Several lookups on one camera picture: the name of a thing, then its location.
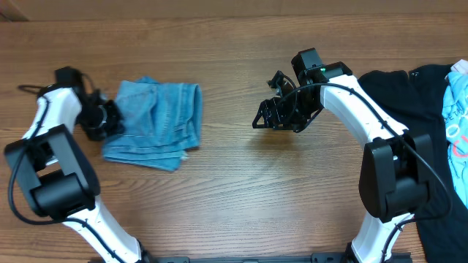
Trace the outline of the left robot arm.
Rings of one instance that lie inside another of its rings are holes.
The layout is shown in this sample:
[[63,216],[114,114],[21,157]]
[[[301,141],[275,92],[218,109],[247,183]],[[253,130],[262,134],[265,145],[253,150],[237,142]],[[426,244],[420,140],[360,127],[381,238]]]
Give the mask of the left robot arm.
[[30,225],[68,226],[104,262],[153,262],[104,205],[97,174],[72,136],[76,125],[92,141],[121,133],[120,110],[100,90],[87,92],[86,75],[78,69],[57,69],[55,78],[45,87],[21,86],[36,94],[38,109],[30,129],[4,149],[12,170],[7,190],[11,211]]

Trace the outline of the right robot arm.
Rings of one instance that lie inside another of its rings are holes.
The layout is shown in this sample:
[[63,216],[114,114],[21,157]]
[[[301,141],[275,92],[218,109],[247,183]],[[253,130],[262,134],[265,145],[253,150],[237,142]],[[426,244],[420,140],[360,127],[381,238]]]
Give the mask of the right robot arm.
[[405,225],[430,200],[431,139],[417,135],[366,94],[343,62],[324,64],[314,49],[291,61],[297,81],[277,71],[268,81],[275,97],[260,103],[255,129],[302,132],[322,112],[332,112],[363,149],[359,194],[366,214],[343,252],[314,253],[312,262],[411,262],[392,247]]

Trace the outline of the light blue denim jeans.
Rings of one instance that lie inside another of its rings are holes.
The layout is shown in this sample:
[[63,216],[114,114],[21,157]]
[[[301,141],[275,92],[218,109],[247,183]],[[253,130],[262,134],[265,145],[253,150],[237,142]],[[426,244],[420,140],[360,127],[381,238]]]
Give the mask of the light blue denim jeans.
[[124,131],[105,141],[107,161],[173,172],[201,143],[203,95],[195,83],[124,80],[115,99]]

